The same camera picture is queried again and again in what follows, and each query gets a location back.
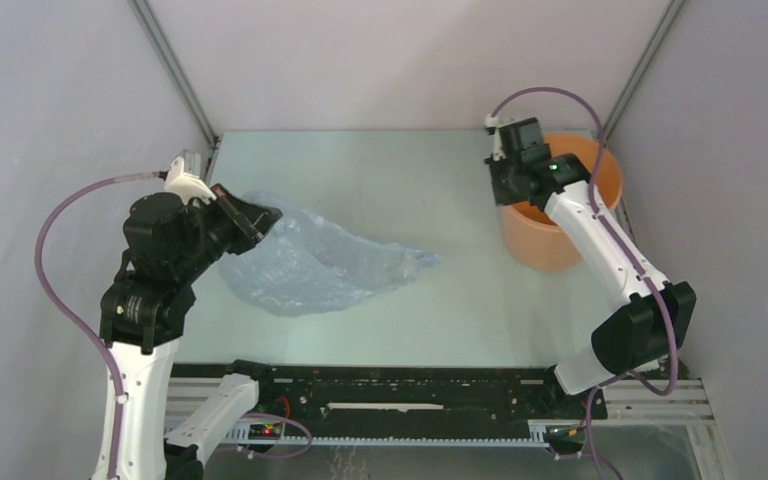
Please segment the left aluminium frame post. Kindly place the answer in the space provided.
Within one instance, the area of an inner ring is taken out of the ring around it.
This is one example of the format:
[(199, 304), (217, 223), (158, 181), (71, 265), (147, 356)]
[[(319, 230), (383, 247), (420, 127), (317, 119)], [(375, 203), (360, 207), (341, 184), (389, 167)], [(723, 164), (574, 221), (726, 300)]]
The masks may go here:
[(208, 119), (207, 112), (151, 2), (147, 0), (128, 0), (127, 3), (144, 30), (149, 44), (158, 56), (173, 87), (183, 100), (199, 132), (207, 143), (208, 154), (205, 160), (205, 169), (207, 169), (216, 157), (220, 145), (220, 135)]

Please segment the circuit board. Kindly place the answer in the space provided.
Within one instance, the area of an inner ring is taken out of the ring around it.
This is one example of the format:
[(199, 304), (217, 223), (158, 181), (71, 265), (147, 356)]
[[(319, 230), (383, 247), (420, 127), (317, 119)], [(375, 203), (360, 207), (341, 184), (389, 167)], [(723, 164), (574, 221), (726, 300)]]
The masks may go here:
[(551, 442), (583, 442), (587, 428), (583, 425), (547, 426), (543, 436), (544, 441)]
[(250, 424), (247, 438), (249, 440), (279, 440), (283, 435), (283, 423)]

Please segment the right aluminium frame post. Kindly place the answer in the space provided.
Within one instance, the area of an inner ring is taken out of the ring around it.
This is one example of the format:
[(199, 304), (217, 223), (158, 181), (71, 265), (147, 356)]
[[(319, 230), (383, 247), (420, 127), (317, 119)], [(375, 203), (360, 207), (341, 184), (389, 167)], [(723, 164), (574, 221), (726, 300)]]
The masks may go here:
[(607, 138), (614, 133), (620, 124), (687, 4), (687, 0), (670, 0), (667, 3), (643, 51), (632, 68), (619, 97), (614, 103), (608, 119), (605, 121), (604, 131)]

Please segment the left circuit board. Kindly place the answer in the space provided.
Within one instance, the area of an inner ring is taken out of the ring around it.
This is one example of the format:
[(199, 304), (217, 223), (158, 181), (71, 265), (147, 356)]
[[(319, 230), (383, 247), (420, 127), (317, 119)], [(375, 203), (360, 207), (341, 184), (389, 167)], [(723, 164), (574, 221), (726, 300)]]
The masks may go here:
[(279, 440), (283, 435), (283, 423), (250, 424), (247, 438), (249, 440)]

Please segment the orange trash bin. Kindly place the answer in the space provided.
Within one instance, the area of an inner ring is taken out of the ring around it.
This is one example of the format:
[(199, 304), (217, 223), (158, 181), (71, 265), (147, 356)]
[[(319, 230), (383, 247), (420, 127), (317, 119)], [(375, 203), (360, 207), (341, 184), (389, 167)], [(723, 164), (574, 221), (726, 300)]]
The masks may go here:
[[(587, 169), (595, 165), (598, 143), (592, 133), (584, 131), (549, 132), (545, 139), (554, 154), (573, 153)], [(597, 189), (610, 211), (615, 211), (622, 198), (623, 174), (617, 159), (606, 152), (597, 175)], [(497, 209), (502, 237), (513, 258), (525, 266), (555, 272), (581, 262), (577, 248), (549, 217), (537, 208), (520, 202)]]

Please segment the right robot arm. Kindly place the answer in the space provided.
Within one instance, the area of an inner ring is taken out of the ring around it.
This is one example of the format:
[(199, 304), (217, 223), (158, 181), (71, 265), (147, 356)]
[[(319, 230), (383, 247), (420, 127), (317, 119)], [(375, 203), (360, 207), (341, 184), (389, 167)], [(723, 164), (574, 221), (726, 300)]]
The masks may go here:
[(633, 245), (595, 184), (595, 170), (572, 152), (554, 153), (536, 118), (501, 120), (489, 114), (489, 168), (499, 206), (526, 203), (567, 236), (607, 293), (613, 313), (588, 347), (557, 363), (541, 392), (545, 411), (566, 418), (581, 393), (667, 358), (678, 372), (681, 347), (697, 296), (688, 282), (672, 282)]

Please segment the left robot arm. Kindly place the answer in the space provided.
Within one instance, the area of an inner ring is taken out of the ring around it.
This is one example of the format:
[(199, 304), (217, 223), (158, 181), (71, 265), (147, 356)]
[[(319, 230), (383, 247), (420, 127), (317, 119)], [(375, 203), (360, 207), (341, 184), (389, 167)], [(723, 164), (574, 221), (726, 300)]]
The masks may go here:
[(265, 364), (237, 360), (217, 389), (170, 434), (168, 387), (194, 282), (225, 254), (254, 249), (282, 212), (245, 202), (216, 184), (205, 200), (175, 193), (137, 200), (123, 225), (120, 268), (100, 301), (100, 338), (117, 369), (110, 375), (105, 446), (98, 474), (113, 479), (200, 479), (229, 429), (245, 413), (276, 403)]

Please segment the aluminium frame post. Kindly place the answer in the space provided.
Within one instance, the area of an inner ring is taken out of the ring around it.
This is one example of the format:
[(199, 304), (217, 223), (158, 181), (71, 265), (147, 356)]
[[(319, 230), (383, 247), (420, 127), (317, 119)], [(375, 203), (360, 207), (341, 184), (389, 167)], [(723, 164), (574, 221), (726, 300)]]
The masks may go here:
[(208, 154), (205, 160), (205, 169), (207, 169), (216, 157), (220, 145), (220, 135), (208, 119), (207, 112), (151, 2), (147, 0), (128, 0), (127, 3), (144, 30), (149, 44), (158, 56), (173, 87), (183, 100), (199, 132), (207, 143)]
[(605, 121), (604, 131), (607, 138), (614, 133), (620, 124), (687, 4), (687, 0), (670, 0), (667, 3), (643, 51), (632, 68), (619, 97), (614, 103), (608, 119)]

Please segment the right circuit board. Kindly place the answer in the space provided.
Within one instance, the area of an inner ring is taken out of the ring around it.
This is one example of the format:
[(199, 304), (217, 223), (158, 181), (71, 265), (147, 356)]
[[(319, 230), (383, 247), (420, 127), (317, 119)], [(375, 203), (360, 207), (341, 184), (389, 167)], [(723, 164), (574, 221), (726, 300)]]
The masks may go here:
[(543, 436), (544, 441), (551, 442), (583, 442), (587, 428), (583, 425), (547, 426)]

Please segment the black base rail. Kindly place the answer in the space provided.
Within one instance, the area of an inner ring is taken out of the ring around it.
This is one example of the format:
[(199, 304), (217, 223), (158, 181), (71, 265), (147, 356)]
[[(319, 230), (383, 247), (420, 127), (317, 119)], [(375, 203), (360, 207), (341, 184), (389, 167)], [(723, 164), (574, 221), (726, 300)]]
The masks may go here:
[(228, 373), (261, 382), (255, 409), (287, 416), (312, 435), (431, 437), (528, 436), (529, 426), (604, 420), (603, 395), (557, 397), (539, 368), (346, 367), (176, 364), (166, 404), (168, 421), (192, 414)]

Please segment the blue plastic trash bag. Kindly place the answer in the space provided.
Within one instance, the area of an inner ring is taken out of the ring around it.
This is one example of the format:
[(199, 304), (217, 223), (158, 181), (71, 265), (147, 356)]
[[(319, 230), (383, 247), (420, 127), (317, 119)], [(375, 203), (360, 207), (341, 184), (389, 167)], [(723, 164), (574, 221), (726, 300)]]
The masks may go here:
[(254, 249), (216, 267), (238, 299), (272, 315), (346, 310), (441, 264), (437, 254), (372, 241), (274, 193), (250, 191), (243, 199), (282, 217)]

